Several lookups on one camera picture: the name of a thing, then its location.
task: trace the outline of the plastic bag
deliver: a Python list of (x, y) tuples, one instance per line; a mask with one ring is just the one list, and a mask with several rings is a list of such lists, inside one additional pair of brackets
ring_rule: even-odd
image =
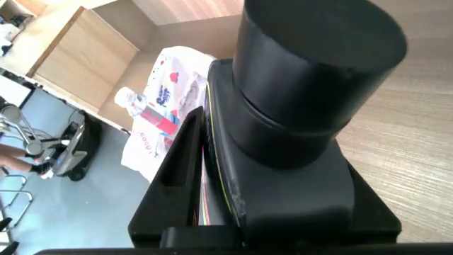
[[(163, 49), (144, 90), (148, 102), (169, 109), (182, 124), (191, 110), (204, 105), (207, 73), (213, 60), (189, 47)], [(138, 118), (132, 125), (121, 164), (139, 171), (151, 182), (172, 142), (172, 137)]]

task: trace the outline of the desk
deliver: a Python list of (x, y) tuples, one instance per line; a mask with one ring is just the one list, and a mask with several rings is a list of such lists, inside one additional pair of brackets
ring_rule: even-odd
[[(55, 64), (58, 63), (58, 54), (52, 58), (54, 64), (46, 66), (46, 75), (53, 77), (53, 81), (48, 82), (40, 75), (33, 78), (45, 86), (53, 84), (53, 87), (47, 85), (49, 90), (69, 101), (76, 101), (81, 108), (88, 109), (106, 123), (130, 130), (131, 117), (125, 109), (115, 105), (113, 98), (123, 86), (136, 91), (144, 89), (152, 65), (163, 47), (182, 45), (218, 58), (233, 57), (240, 22), (240, 17), (235, 16), (238, 14), (235, 5), (240, 5), (241, 1), (228, 1), (232, 5), (225, 4), (224, 0), (190, 1), (199, 6), (208, 2), (217, 5), (210, 8), (206, 17), (233, 16), (191, 21), (198, 18), (199, 10), (188, 6), (189, 1), (176, 10), (169, 10), (165, 5), (180, 3), (176, 0), (118, 0), (103, 5), (99, 2), (93, 12), (134, 46), (135, 52), (129, 51), (130, 60), (124, 58), (121, 62), (124, 70), (102, 72), (99, 63), (109, 62), (105, 59), (96, 62), (87, 57), (89, 60), (83, 63), (97, 64), (86, 67), (100, 71), (89, 72), (84, 80), (77, 80), (77, 75)], [(408, 56), (339, 134), (338, 141), (345, 156), (400, 217), (403, 223), (400, 242), (451, 242), (453, 1), (373, 2), (387, 10), (403, 27), (409, 41)], [(224, 12), (215, 11), (222, 8)], [(101, 23), (91, 12), (88, 18)], [(175, 21), (190, 22), (168, 24)], [(108, 30), (107, 26), (103, 27), (97, 26), (97, 31)], [(109, 35), (122, 42), (120, 37)], [(74, 44), (68, 40), (60, 48), (60, 53), (71, 52), (71, 45)], [(105, 41), (97, 46), (96, 49), (102, 50)], [(131, 47), (124, 43), (118, 49)], [(70, 68), (74, 70), (88, 70), (77, 69), (81, 65), (72, 63)], [(71, 79), (57, 76), (60, 71), (65, 71)], [(99, 86), (97, 81), (105, 81), (106, 77), (109, 78), (108, 86)], [(102, 96), (93, 96), (97, 94), (91, 93), (91, 89), (99, 87), (103, 88)]]
[[(345, 156), (400, 217), (400, 242), (453, 241), (453, 1), (376, 0), (403, 27), (407, 58), (338, 136)], [(232, 57), (239, 17), (158, 27), (99, 114), (130, 130), (116, 91), (142, 91), (162, 47), (184, 45)], [(224, 40), (209, 43), (219, 31)], [(194, 40), (185, 33), (202, 36)]]

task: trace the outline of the wooden cabinet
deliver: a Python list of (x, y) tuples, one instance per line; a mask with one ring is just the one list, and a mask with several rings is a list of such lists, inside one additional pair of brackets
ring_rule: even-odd
[(97, 112), (137, 49), (92, 11), (83, 11), (33, 78), (58, 85)]
[(94, 11), (47, 8), (13, 41), (0, 67), (96, 115), (138, 49)]

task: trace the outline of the chair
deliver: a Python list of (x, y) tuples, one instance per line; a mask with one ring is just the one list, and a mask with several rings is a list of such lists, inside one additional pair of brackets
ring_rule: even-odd
[(21, 187), (18, 189), (18, 190), (10, 190), (10, 189), (0, 189), (0, 194), (5, 194), (5, 193), (15, 193), (13, 199), (11, 199), (11, 201), (6, 205), (4, 206), (2, 209), (4, 210), (4, 213), (6, 214), (6, 209), (10, 208), (14, 201), (16, 201), (17, 197), (19, 196), (19, 194), (25, 194), (27, 195), (27, 198), (28, 198), (28, 202), (27, 204), (25, 205), (25, 207), (23, 208), (22, 212), (20, 213), (20, 215), (17, 217), (17, 220), (16, 222), (12, 225), (12, 227), (5, 227), (1, 232), (7, 232), (11, 229), (13, 229), (14, 227), (16, 227), (19, 222), (22, 220), (22, 217), (25, 215), (25, 212), (28, 210), (28, 208), (30, 207), (30, 204), (32, 203), (33, 201), (33, 195), (30, 191), (23, 191), (23, 187), (25, 186), (25, 184), (27, 183), (27, 178), (20, 175), (20, 174), (9, 174), (9, 171), (7, 169), (5, 169), (3, 166), (0, 167), (0, 173), (2, 175), (4, 175), (4, 178), (5, 179), (21, 179), (22, 181), (22, 184), (21, 184)]

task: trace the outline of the plastic bottle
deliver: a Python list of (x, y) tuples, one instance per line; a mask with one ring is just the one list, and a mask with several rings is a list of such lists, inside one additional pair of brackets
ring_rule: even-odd
[(131, 117), (147, 120), (167, 137), (173, 137), (179, 128), (177, 116), (149, 103), (145, 95), (136, 94), (127, 87), (122, 87), (116, 93), (115, 103), (126, 108)]

